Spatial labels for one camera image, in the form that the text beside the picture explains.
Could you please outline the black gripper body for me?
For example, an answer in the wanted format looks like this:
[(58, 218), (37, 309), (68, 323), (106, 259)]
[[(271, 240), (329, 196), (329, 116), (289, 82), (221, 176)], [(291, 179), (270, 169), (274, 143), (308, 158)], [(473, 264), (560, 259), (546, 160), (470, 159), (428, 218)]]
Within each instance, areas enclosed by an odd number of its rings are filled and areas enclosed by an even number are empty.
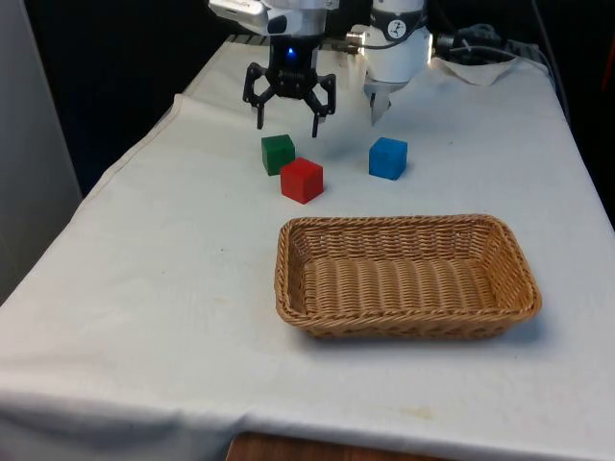
[(279, 97), (302, 100), (316, 86), (320, 36), (273, 36), (266, 79)]

